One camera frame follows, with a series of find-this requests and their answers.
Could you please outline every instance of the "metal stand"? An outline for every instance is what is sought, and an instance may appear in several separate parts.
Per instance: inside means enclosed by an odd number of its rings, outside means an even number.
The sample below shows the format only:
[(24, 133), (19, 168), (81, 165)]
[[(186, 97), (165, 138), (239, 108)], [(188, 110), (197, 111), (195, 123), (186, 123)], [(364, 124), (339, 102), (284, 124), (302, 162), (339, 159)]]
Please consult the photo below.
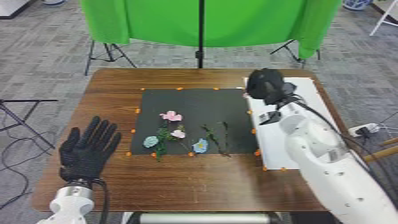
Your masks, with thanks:
[(289, 44), (295, 42), (295, 40), (289, 40), (284, 45), (270, 52), (270, 55), (277, 53), (277, 51), (284, 48), (289, 52), (289, 55), (291, 55), (291, 58), (295, 59), (295, 61), (302, 64), (302, 68), (305, 67), (305, 59), (300, 59), (296, 56), (295, 56), (295, 53), (289, 49)]
[[(136, 68), (135, 64), (133, 64), (133, 61), (129, 60), (119, 46), (115, 44), (103, 44), (103, 47), (104, 47), (104, 51), (106, 51), (106, 55), (108, 55), (108, 59), (101, 59), (99, 56), (97, 57), (92, 57), (92, 51), (94, 51), (94, 47), (96, 47), (96, 41), (92, 40), (90, 42), (90, 50), (88, 50), (88, 59), (87, 59), (87, 65), (85, 65), (85, 72), (83, 72), (83, 75), (87, 76), (88, 75), (88, 69), (90, 69), (90, 61), (92, 60), (101, 60), (101, 61), (106, 61), (106, 62), (115, 62), (119, 58), (126, 58), (128, 60), (128, 63), (131, 64), (131, 66)], [(113, 57), (113, 50), (119, 51), (120, 53), (120, 56), (115, 58)]]
[[(5, 130), (8, 130), (10, 128), (14, 128), (17, 126), (23, 126), (53, 149), (55, 149), (55, 146), (48, 142), (48, 140), (44, 139), (44, 137), (40, 136), (40, 134), (37, 133), (37, 131), (33, 130), (33, 128), (28, 126), (26, 119), (28, 119), (28, 117), (32, 115), (32, 112), (35, 110), (35, 107), (37, 107), (39, 103), (40, 102), (55, 102), (55, 101), (58, 101), (58, 100), (0, 100), (0, 110), (5, 112), (5, 114), (10, 116), (10, 118), (16, 121), (16, 124), (12, 124), (7, 127), (0, 128), (0, 132), (5, 131)], [(24, 115), (23, 118), (17, 117), (17, 115), (8, 110), (8, 108), (7, 108), (7, 106), (5, 106), (3, 103), (33, 103), (33, 106), (32, 106), (32, 108), (28, 110), (28, 113), (26, 113), (26, 115)]]
[(197, 68), (202, 68), (204, 59), (204, 0), (199, 0), (199, 49), (195, 52)]

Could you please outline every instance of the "pink flower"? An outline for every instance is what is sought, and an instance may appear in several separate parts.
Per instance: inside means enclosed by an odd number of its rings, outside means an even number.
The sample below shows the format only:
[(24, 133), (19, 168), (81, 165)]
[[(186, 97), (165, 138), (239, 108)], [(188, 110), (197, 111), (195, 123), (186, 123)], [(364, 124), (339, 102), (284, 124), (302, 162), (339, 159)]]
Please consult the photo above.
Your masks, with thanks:
[(184, 138), (184, 132), (181, 130), (175, 130), (172, 133), (170, 133), (170, 136), (174, 136), (175, 138)]
[(183, 115), (175, 113), (175, 111), (167, 111), (165, 114), (159, 114), (163, 120), (168, 121), (181, 121), (183, 120)]

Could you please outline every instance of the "gray carpet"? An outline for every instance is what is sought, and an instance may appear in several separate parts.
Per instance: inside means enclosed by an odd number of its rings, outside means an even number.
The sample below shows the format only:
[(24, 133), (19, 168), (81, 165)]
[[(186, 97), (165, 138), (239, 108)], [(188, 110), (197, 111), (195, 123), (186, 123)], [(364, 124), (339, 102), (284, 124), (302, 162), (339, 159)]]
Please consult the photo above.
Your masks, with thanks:
[[(314, 72), (337, 107), (346, 126), (378, 122), (398, 111), (398, 28), (383, 25), (374, 37), (367, 36), (380, 14), (371, 8), (364, 12), (339, 10), (328, 35), (321, 46), (321, 60), (311, 58), (305, 68)], [(58, 99), (56, 103), (39, 106), (28, 124), (48, 139), (62, 133), (71, 113), (78, 105), (90, 77), (83, 77), (88, 35), (78, 0), (69, 0), (60, 7), (30, 6), (17, 18), (0, 21), (0, 98)], [(279, 44), (215, 48), (206, 50), (204, 66), (207, 68), (298, 68), (286, 51), (268, 55)], [(131, 41), (122, 46), (138, 67), (191, 68), (195, 67), (190, 47)], [(115, 63), (94, 62), (94, 71), (101, 67), (128, 67), (124, 60)], [(10, 105), (17, 113), (26, 112), (26, 105)], [(389, 120), (398, 127), (398, 117)], [(32, 136), (23, 128), (12, 129), (10, 135)], [(387, 139), (385, 132), (373, 137), (373, 143)], [(12, 139), (0, 133), (0, 151)], [(40, 153), (32, 141), (16, 144), (7, 153), (12, 164)], [(398, 155), (382, 161), (389, 173), (398, 179)], [(48, 156), (24, 163), (16, 170), (26, 174), (30, 187), (35, 182)], [(21, 177), (8, 171), (0, 172), (0, 204), (21, 191)], [(46, 213), (30, 207), (26, 195), (0, 210), (0, 223), (35, 223)], [(119, 214), (110, 223), (117, 223)]]

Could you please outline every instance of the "power strip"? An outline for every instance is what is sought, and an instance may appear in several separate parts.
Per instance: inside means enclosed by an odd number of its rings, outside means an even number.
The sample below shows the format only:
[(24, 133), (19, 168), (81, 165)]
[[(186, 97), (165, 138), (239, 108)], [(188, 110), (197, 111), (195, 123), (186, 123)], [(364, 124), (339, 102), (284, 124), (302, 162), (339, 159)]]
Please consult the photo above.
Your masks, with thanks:
[(358, 130), (362, 127), (367, 128), (369, 133), (376, 133), (376, 132), (380, 131), (380, 127), (378, 127), (378, 124), (376, 124), (376, 123), (364, 124), (364, 125), (360, 125), (360, 126), (357, 126), (357, 127), (351, 127), (351, 128), (348, 129), (348, 133), (350, 133), (350, 136), (351, 136), (351, 137), (358, 137), (358, 136), (360, 136), (360, 135), (357, 134), (357, 130)]

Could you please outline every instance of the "light stand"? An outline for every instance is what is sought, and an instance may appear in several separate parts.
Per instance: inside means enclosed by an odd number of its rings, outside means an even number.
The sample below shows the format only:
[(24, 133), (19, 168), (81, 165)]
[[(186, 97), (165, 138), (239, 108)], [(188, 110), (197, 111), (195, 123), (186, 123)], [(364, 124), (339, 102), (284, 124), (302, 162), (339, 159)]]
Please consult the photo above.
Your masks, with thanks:
[(197, 68), (202, 68), (204, 59), (204, 1), (206, 0), (199, 0), (199, 49), (195, 52)]
[[(129, 60), (129, 58), (128, 58), (128, 56), (126, 56), (126, 54), (124, 54), (124, 52), (120, 50), (120, 47), (115, 44), (104, 44), (103, 43), (103, 47), (104, 47), (108, 59), (101, 59), (97, 57), (92, 57), (94, 47), (96, 47), (96, 41), (92, 40), (92, 42), (90, 42), (90, 50), (88, 50), (88, 59), (87, 59), (87, 65), (85, 65), (85, 72), (83, 72), (83, 75), (85, 76), (88, 75), (90, 61), (92, 60), (101, 60), (101, 61), (106, 61), (106, 62), (115, 62), (119, 58), (126, 58), (129, 65), (136, 68), (136, 66), (133, 64), (133, 61)], [(117, 50), (119, 53), (120, 53), (120, 56), (117, 58), (113, 57), (113, 50)]]
[(270, 55), (271, 54), (275, 54), (277, 53), (277, 51), (284, 48), (286, 50), (287, 50), (287, 52), (289, 52), (289, 55), (291, 55), (291, 58), (295, 59), (295, 61), (298, 62), (298, 63), (302, 63), (302, 68), (303, 68), (303, 66), (305, 66), (305, 59), (300, 59), (296, 56), (295, 56), (295, 53), (293, 53), (293, 51), (291, 51), (291, 49), (289, 49), (289, 44), (295, 42), (295, 40), (289, 40), (287, 42), (286, 42), (286, 44), (270, 52)]

